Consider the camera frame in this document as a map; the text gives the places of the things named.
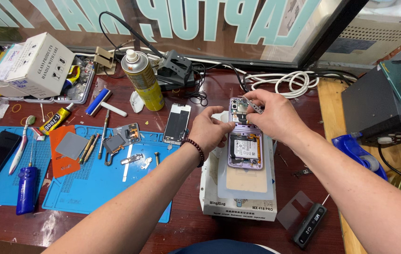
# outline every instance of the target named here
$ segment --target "hand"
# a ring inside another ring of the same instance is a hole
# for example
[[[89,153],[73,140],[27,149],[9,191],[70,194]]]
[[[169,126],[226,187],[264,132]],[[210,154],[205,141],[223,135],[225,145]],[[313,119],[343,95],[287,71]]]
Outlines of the hand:
[[[261,115],[255,113],[252,107],[248,107],[246,119],[272,139],[289,145],[300,133],[310,131],[284,96],[263,89],[251,91],[244,96],[253,100],[252,103],[259,107],[265,106],[265,112]]]
[[[205,158],[215,147],[224,147],[224,141],[227,140],[226,133],[229,133],[235,127],[233,122],[223,123],[220,120],[212,118],[211,115],[222,113],[224,107],[206,107],[193,121],[193,127],[189,138],[195,141],[204,152]]]

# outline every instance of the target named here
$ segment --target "yellow spray can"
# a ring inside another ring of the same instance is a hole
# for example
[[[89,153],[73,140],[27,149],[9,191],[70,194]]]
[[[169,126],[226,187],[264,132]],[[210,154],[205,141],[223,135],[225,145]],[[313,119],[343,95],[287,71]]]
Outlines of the yellow spray can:
[[[148,110],[158,111],[164,106],[164,98],[147,56],[132,49],[127,50],[121,62],[128,79]]]

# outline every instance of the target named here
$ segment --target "screw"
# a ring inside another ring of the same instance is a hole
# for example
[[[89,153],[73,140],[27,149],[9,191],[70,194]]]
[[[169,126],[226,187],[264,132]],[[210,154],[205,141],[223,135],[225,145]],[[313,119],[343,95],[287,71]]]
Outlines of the screw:
[[[155,152],[154,153],[155,154],[155,161],[157,162],[157,166],[158,166],[158,164],[160,164],[160,153],[159,152]]]

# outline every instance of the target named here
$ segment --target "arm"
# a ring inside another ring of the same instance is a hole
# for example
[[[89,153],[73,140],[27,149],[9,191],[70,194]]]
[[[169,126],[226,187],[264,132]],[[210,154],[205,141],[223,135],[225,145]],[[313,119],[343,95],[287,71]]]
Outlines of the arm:
[[[210,118],[223,107],[207,107],[194,119],[190,138],[205,156],[224,147],[224,134],[235,126]],[[186,143],[155,170],[88,215],[50,245],[49,253],[139,253],[185,179],[197,167],[200,154]]]
[[[264,105],[247,118],[282,141],[317,176],[369,253],[401,253],[401,190],[310,130],[283,96],[257,89],[245,95]]]

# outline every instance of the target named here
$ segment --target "orange adhesive sheet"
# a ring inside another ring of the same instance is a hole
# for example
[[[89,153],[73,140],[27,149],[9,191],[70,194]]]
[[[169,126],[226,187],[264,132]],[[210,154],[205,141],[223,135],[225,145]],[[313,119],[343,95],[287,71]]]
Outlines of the orange adhesive sheet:
[[[80,169],[80,164],[78,163],[78,161],[56,152],[57,146],[68,132],[75,133],[75,126],[61,126],[49,132],[51,147],[51,165],[53,168],[53,176],[55,178],[73,173]]]

